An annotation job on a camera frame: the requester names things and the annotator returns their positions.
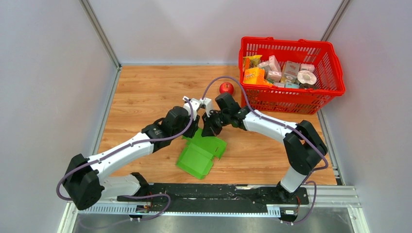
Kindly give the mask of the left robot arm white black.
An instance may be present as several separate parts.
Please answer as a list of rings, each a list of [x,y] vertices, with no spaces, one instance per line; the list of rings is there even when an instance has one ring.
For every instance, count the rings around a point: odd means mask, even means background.
[[[112,174],[140,157],[168,147],[176,138],[193,137],[200,119],[197,112],[202,107],[192,100],[182,107],[175,106],[165,117],[107,151],[89,157],[81,153],[73,156],[57,185],[57,195],[72,201],[78,210],[85,210],[102,199],[118,196],[145,200],[149,189],[137,173],[123,177],[112,177]]]

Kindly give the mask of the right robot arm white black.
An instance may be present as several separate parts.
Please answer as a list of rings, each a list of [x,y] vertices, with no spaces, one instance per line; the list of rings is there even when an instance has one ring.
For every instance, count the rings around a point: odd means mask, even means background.
[[[238,110],[211,110],[203,114],[202,120],[203,137],[217,136],[223,127],[231,125],[244,131],[259,133],[284,145],[290,167],[276,185],[275,191],[275,196],[283,203],[290,203],[296,198],[297,189],[321,161],[324,161],[324,167],[328,166],[327,147],[309,121],[281,121],[248,107]]]

